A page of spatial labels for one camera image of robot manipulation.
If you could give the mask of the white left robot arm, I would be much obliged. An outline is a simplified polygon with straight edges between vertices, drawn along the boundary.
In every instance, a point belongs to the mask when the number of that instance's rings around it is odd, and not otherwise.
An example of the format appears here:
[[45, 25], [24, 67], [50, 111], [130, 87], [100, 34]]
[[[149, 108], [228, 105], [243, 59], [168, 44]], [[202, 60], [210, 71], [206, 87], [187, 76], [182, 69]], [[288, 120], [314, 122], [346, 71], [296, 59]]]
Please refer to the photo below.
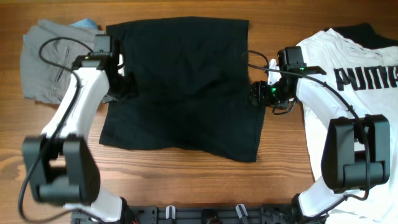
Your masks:
[[85, 215], [96, 223], [137, 223], [126, 200], [101, 186], [100, 172], [86, 139], [97, 107], [119, 77], [119, 54], [100, 47], [72, 63], [67, 93], [40, 136], [25, 138], [22, 153], [26, 177], [19, 193], [20, 217], [26, 188], [36, 202], [62, 206], [65, 213]]

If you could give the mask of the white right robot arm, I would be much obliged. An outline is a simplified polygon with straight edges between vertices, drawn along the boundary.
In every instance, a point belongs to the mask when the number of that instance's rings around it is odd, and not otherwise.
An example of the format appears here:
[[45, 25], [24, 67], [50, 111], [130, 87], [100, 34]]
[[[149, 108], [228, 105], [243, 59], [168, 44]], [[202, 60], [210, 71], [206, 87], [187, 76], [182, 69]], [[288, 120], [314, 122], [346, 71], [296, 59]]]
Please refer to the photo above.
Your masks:
[[360, 117], [326, 80], [326, 71], [305, 63], [277, 70], [279, 81], [252, 84], [253, 104], [270, 106], [275, 115], [288, 113], [297, 101], [306, 103], [326, 121], [327, 134], [320, 162], [321, 177], [294, 197], [292, 218], [297, 223], [324, 220], [350, 199], [365, 201], [370, 190], [390, 176], [389, 122], [383, 115]]

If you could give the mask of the folded blue garment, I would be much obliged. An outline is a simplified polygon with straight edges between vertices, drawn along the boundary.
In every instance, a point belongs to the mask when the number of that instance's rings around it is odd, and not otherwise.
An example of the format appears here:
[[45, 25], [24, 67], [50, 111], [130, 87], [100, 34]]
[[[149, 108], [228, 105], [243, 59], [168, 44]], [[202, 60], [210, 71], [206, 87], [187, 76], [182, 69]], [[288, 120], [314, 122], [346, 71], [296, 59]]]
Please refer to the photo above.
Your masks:
[[[104, 34], [104, 31], [98, 28], [97, 23], [89, 18], [84, 18], [70, 25], [58, 24], [50, 20], [40, 19], [37, 25], [30, 28], [29, 32], [33, 31], [43, 32], [45, 35], [51, 37], [85, 37], [95, 34]], [[29, 33], [24, 34], [23, 40], [26, 40], [28, 36]]]

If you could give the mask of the black garment under t-shirt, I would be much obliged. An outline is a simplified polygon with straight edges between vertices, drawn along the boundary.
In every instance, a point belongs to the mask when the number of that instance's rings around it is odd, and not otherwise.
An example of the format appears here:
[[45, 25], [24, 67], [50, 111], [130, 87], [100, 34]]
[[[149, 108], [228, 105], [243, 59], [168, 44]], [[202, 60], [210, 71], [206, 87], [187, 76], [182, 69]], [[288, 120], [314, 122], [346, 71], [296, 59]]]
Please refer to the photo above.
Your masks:
[[367, 49], [374, 50], [386, 47], [397, 47], [397, 40], [388, 39], [387, 37], [377, 34], [369, 23], [332, 27], [332, 29], [344, 38], [350, 39]]

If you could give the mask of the folded grey shorts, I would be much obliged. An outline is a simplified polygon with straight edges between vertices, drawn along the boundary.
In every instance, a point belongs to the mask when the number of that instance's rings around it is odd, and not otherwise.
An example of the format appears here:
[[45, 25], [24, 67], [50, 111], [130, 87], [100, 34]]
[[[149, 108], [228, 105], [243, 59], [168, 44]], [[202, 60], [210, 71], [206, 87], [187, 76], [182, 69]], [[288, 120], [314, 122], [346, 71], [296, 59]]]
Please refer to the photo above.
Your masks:
[[[70, 72], [40, 59], [39, 49], [44, 42], [55, 37], [69, 37], [83, 42], [92, 49], [97, 34], [104, 34], [104, 31], [61, 25], [45, 19], [32, 26], [24, 37], [20, 59], [24, 98], [59, 104], [68, 89]], [[42, 50], [42, 56], [48, 61], [70, 68], [77, 56], [86, 55], [88, 52], [84, 46], [65, 39], [47, 44]]]

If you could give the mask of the white Puma t-shirt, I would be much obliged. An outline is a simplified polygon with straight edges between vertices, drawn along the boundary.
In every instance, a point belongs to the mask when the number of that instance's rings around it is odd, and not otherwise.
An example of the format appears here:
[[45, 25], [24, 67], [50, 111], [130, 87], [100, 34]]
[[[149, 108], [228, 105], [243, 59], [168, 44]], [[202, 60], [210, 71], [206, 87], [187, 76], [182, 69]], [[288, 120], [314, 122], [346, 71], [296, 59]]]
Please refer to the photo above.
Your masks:
[[[367, 24], [334, 27], [298, 44], [308, 67], [323, 74], [298, 81], [305, 134], [315, 183], [297, 197], [305, 218], [326, 217], [328, 223], [397, 222], [397, 41], [377, 34]], [[370, 190], [335, 193], [326, 185], [321, 166], [326, 131], [334, 118], [383, 115], [389, 178]]]

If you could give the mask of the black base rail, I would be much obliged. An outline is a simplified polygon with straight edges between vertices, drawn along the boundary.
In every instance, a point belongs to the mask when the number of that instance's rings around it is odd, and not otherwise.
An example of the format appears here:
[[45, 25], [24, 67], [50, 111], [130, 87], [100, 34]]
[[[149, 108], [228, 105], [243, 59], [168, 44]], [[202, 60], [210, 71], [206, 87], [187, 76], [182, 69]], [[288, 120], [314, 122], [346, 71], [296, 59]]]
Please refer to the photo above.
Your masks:
[[156, 206], [131, 207], [132, 220], [123, 223], [140, 224], [283, 224], [283, 223], [325, 223], [327, 215], [307, 218], [297, 208], [288, 204], [265, 204], [258, 207], [186, 207], [172, 205], [164, 208]]

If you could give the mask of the black shorts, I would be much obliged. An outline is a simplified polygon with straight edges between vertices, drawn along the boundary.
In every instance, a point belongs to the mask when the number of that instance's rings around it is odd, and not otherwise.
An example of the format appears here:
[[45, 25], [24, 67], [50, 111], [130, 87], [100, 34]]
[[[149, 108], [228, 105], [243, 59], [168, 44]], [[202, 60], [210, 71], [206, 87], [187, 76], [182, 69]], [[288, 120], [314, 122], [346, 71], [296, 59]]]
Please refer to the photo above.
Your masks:
[[249, 100], [241, 56], [249, 22], [176, 17], [107, 26], [125, 53], [138, 96], [112, 101], [99, 138], [105, 146], [204, 151], [255, 162], [265, 109]]

